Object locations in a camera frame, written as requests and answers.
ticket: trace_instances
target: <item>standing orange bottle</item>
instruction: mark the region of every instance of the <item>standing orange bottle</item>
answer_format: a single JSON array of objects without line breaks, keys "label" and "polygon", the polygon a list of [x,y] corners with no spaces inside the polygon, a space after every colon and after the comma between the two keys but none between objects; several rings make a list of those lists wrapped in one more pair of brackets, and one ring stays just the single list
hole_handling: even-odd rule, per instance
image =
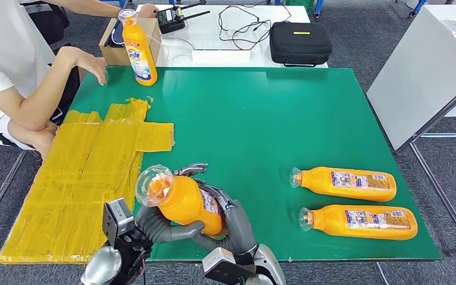
[{"label": "standing orange bottle", "polygon": [[156,67],[146,34],[137,23],[137,12],[132,9],[123,9],[118,14],[118,18],[123,24],[122,37],[134,70],[135,80],[144,86],[153,85],[158,79]]},{"label": "standing orange bottle", "polygon": [[223,229],[216,199],[190,177],[174,176],[165,166],[154,165],[139,175],[135,188],[135,196],[142,205],[158,206],[171,221],[182,225],[202,221],[202,232],[211,236]]}]

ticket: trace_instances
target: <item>black shorts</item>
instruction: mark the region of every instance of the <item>black shorts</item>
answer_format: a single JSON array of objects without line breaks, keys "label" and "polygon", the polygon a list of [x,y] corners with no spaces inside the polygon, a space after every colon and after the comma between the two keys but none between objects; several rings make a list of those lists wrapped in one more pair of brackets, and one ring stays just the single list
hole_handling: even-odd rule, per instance
[{"label": "black shorts", "polygon": [[[53,115],[50,117],[50,121],[52,121],[56,125],[60,125],[64,121],[65,115],[67,114],[67,111],[71,107],[72,101],[74,100],[74,96],[76,96],[76,93],[78,92],[79,87],[80,87],[80,73],[78,71],[78,67],[75,66],[71,70],[71,73],[69,74],[69,77],[67,78],[67,83],[65,84],[64,92],[62,93],[62,97],[60,98],[60,102],[58,103],[57,108],[53,112]],[[13,146],[16,145],[12,141],[5,138],[2,135],[1,131],[0,131],[0,141],[4,145],[13,145]]]}]

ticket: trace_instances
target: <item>cardboard box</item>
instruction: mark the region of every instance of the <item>cardboard box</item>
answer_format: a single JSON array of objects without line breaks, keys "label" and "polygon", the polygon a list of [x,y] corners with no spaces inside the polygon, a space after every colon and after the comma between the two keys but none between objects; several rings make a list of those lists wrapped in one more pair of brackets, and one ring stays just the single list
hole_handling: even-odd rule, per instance
[{"label": "cardboard box", "polygon": [[[160,29],[158,28],[158,20],[152,18],[139,18],[137,20],[139,26],[144,30],[146,35],[151,36],[156,39],[158,42],[162,42],[162,36],[160,34]],[[106,59],[107,65],[118,65],[118,66],[130,66],[130,60],[128,59],[128,54],[126,49],[123,46],[116,45],[111,40],[111,32],[113,31],[117,23],[116,19],[111,19],[107,25],[106,31],[102,35],[102,38],[99,42],[99,48],[102,52],[102,55]],[[153,61],[156,64],[158,59],[158,54],[160,53],[160,44],[156,41],[147,38],[148,45],[150,46],[151,55],[153,56]]]}]

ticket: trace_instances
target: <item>white t-shirt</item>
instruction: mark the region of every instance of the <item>white t-shirt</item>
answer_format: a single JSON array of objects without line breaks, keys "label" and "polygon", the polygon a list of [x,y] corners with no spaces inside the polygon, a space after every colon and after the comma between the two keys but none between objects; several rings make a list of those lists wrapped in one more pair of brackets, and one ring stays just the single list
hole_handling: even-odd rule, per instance
[{"label": "white t-shirt", "polygon": [[[53,62],[53,52],[20,3],[0,0],[0,91],[12,86],[27,98]],[[4,113],[0,110],[0,119]]]}]

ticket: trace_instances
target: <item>robotic hand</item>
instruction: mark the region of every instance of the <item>robotic hand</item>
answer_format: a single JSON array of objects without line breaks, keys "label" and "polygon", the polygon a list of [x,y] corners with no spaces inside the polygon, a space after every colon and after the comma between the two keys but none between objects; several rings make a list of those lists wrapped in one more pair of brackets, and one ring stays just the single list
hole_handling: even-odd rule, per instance
[{"label": "robotic hand", "polygon": [[[205,172],[207,166],[190,164],[175,170],[174,175],[193,176]],[[202,260],[207,278],[225,284],[285,285],[284,274],[271,250],[256,243],[240,202],[200,179],[195,181],[217,200],[223,212],[228,234],[222,240],[203,235],[205,225],[201,221],[172,226],[158,207],[145,206],[134,220],[122,198],[107,202],[102,223],[107,242],[90,259],[80,284],[130,284],[139,273],[144,273],[144,261],[154,243],[192,238],[210,252]]]},{"label": "robotic hand", "polygon": [[[174,174],[193,176],[205,172],[207,166],[206,163],[194,163],[174,171]],[[256,243],[240,202],[231,199],[221,189],[205,184],[203,180],[195,181],[200,189],[217,200],[228,229],[228,234],[221,240],[201,233],[192,238],[210,252],[202,260],[205,276],[225,284],[285,285],[284,273],[270,248]]]}]

